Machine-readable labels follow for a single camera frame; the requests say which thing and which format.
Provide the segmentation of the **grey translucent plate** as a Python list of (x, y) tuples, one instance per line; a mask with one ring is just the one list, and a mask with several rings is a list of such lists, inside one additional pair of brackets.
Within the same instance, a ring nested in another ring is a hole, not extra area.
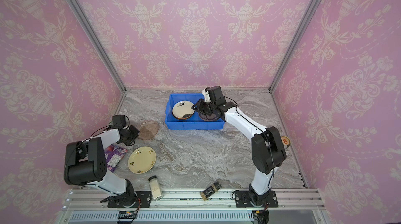
[(220, 119), (220, 117), (218, 115), (216, 115), (215, 113), (204, 114), (204, 113), (199, 112), (198, 116), (200, 117), (200, 119), (202, 119), (204, 121), (217, 121)]

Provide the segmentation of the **brown translucent plate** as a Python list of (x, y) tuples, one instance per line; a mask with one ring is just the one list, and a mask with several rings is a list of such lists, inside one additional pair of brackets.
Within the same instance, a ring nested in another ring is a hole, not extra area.
[(159, 129), (160, 129), (160, 126), (159, 126), (158, 122), (145, 121), (139, 127), (140, 133), (138, 135), (138, 139), (151, 140), (157, 135)]

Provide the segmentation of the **cream flower plate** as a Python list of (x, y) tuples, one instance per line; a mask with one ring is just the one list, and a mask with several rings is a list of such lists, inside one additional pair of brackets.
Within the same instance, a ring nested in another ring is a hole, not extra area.
[(148, 172), (156, 163), (157, 154), (151, 147), (140, 147), (128, 159), (128, 168), (134, 174)]

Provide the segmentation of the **cream plate black patch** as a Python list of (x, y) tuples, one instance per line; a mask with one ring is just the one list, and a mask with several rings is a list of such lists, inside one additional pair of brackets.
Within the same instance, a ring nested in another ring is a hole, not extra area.
[(194, 114), (193, 102), (188, 100), (179, 101), (172, 108), (172, 115), (178, 120), (187, 120)]

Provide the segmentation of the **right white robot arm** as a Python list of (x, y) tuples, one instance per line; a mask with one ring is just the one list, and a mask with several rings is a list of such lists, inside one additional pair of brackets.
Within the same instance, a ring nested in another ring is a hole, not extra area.
[(207, 87), (203, 98), (192, 107), (207, 116), (216, 116), (234, 126), (250, 142), (252, 161), (256, 167), (254, 179), (249, 186), (249, 197), (254, 206), (267, 203), (272, 190), (271, 182), (277, 169), (287, 159), (282, 137), (277, 128), (259, 124), (241, 111), (233, 100), (224, 96), (221, 87)]

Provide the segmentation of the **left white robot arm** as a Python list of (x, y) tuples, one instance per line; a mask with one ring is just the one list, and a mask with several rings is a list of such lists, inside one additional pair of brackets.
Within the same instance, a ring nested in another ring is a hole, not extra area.
[(64, 161), (64, 181), (68, 185), (97, 188), (108, 194), (102, 203), (133, 205), (138, 200), (131, 182), (116, 176), (107, 168), (105, 150), (113, 144), (131, 146), (140, 131), (126, 115), (114, 115), (112, 123), (94, 132), (89, 138), (69, 143)]

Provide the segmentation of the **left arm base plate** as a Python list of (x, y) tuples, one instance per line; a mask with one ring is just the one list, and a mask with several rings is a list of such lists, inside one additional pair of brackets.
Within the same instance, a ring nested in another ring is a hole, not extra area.
[(109, 201), (108, 208), (149, 208), (153, 201), (151, 191), (139, 190), (135, 192), (136, 196), (133, 200), (126, 203), (117, 203), (117, 201)]

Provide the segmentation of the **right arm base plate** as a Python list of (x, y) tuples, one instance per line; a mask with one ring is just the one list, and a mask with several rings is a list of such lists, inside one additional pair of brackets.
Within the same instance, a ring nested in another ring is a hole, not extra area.
[(253, 191), (235, 190), (232, 197), (237, 208), (277, 208), (279, 206), (276, 192), (272, 190), (263, 195), (257, 195)]

